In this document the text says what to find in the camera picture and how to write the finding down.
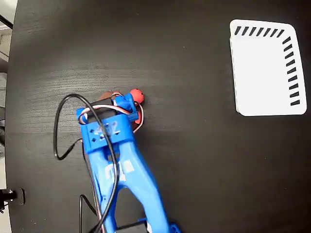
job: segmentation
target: blue 3d-printed part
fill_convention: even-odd
[[[136,196],[144,208],[152,233],[180,233],[175,224],[171,226],[168,224],[156,182],[137,148],[131,122],[138,119],[138,113],[132,95],[118,96],[114,102],[119,107],[131,112],[129,115],[118,112],[116,116],[102,120],[115,153],[120,153],[118,158],[120,168],[118,191],[122,188],[128,188]],[[77,110],[77,117],[80,116],[82,111],[83,108]],[[113,163],[108,159],[110,151],[97,122],[81,125],[81,132],[85,151],[89,156],[101,212],[103,213],[114,182]],[[117,229],[115,220],[116,202],[117,197],[114,199],[104,221],[107,233],[114,233]]]

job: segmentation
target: white wall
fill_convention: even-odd
[[[0,15],[14,22],[17,0],[0,0]]]

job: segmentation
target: black stripe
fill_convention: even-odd
[[[289,57],[291,57],[291,56],[293,56],[294,55],[294,52],[291,52],[290,54],[287,54],[286,56],[285,56],[285,59],[287,59],[287,58],[289,58]]]
[[[285,49],[284,49],[284,52],[286,52],[287,50],[291,49],[293,47],[292,44],[290,44],[289,46],[287,46]]]
[[[297,79],[297,75],[293,76],[292,78],[288,79],[289,82],[294,81]]]
[[[237,35],[237,34],[239,33],[240,29],[241,29],[241,27],[238,26],[237,29],[236,29],[236,31],[235,31],[235,33],[234,33],[234,35]]]
[[[290,65],[295,64],[295,59],[291,60],[289,63],[286,64],[287,67],[289,67]]]
[[[291,40],[291,37],[289,36],[286,40],[283,41],[282,44],[285,44],[285,43],[289,42],[290,40]]]
[[[242,35],[245,35],[245,33],[247,32],[248,29],[249,29],[249,27],[245,27]]]
[[[277,38],[279,38],[283,34],[283,32],[284,32],[284,29],[280,31],[280,33],[277,35]]]
[[[259,36],[260,33],[262,32],[262,30],[263,30],[263,28],[260,28],[256,36]]]
[[[255,30],[256,30],[256,27],[253,27],[252,30],[251,30],[251,33],[249,35],[252,35]]]
[[[271,28],[268,28],[263,36],[266,36],[269,33],[270,30],[271,30]]]
[[[274,36],[276,32],[277,32],[277,29],[274,29],[270,37]]]
[[[293,73],[296,71],[296,67],[292,68],[291,70],[287,71],[287,74]]]
[[[290,86],[290,90],[293,90],[293,89],[295,89],[295,88],[298,88],[298,84],[297,84],[297,83],[294,84],[294,85],[292,85],[292,86]]]
[[[295,93],[292,93],[292,94],[290,95],[290,98],[296,97],[296,96],[299,96],[299,91],[297,91],[297,92],[295,92]]]
[[[291,106],[297,105],[297,104],[300,104],[300,100],[296,100],[295,102],[292,102],[292,103],[291,103]]]

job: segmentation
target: white plastic container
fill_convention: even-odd
[[[230,32],[237,112],[243,116],[304,114],[306,90],[293,26],[236,19]]]

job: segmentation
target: dark wood grain surface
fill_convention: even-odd
[[[311,91],[309,1],[21,0],[6,100],[8,188],[13,233],[78,232],[79,195],[90,180],[75,148],[52,151],[56,108],[68,93],[95,100],[140,88],[147,100],[138,146],[167,215],[184,233],[311,231],[311,118],[242,117],[235,111],[229,24],[236,18],[296,28]],[[80,137],[71,100],[62,112],[61,151]],[[119,225],[142,217],[122,192]],[[96,217],[85,210],[85,231]]]

